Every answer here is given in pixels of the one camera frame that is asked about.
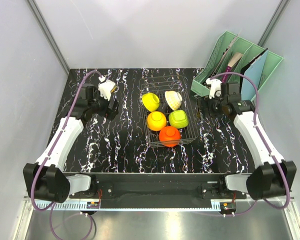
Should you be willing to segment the white bowl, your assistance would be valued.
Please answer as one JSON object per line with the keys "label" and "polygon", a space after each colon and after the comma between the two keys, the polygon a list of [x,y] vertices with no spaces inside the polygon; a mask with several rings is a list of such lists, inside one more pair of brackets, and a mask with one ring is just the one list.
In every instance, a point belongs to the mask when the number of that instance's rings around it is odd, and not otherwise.
{"label": "white bowl", "polygon": [[185,128],[189,125],[189,119],[184,110],[175,110],[168,116],[169,124],[177,129]]}

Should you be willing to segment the lime green bowl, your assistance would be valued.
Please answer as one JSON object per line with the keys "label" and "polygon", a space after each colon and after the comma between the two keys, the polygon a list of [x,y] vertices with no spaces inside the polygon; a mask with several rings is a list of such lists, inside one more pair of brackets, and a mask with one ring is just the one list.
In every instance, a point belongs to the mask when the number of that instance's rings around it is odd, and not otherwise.
{"label": "lime green bowl", "polygon": [[143,94],[142,97],[141,97],[141,101],[142,101],[144,107],[149,112],[156,111],[160,106],[159,97],[156,94],[152,93],[152,92]]}

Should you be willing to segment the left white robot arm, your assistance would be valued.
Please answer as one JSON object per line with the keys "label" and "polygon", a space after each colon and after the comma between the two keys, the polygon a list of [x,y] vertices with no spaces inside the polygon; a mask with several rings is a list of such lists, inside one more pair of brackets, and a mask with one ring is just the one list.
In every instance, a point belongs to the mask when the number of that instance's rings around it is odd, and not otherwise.
{"label": "left white robot arm", "polygon": [[87,198],[98,193],[92,177],[81,173],[65,176],[64,169],[75,140],[93,115],[111,121],[118,114],[119,102],[111,102],[115,88],[114,82],[106,80],[99,86],[85,83],[78,90],[46,150],[35,163],[27,163],[23,168],[26,189],[32,201],[63,203],[68,196],[79,192]]}

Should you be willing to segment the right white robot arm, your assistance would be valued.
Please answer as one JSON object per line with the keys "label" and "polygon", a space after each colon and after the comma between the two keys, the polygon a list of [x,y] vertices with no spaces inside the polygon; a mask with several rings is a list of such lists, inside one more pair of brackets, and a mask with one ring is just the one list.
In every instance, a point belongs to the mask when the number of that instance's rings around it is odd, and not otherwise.
{"label": "right white robot arm", "polygon": [[254,200],[289,196],[297,167],[284,157],[271,143],[260,124],[257,107],[250,100],[243,100],[238,83],[223,83],[207,79],[209,95],[205,97],[208,112],[225,115],[242,135],[254,161],[255,170],[250,174],[227,174],[217,185],[218,195],[229,198],[235,191],[249,194]]}

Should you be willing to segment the orange bowl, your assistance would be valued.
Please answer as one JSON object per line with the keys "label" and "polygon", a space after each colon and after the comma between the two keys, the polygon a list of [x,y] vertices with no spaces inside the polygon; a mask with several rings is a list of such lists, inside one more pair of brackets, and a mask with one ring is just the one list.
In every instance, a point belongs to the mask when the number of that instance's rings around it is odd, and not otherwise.
{"label": "orange bowl", "polygon": [[181,140],[181,133],[173,126],[166,126],[159,132],[159,141],[166,147],[174,147]]}

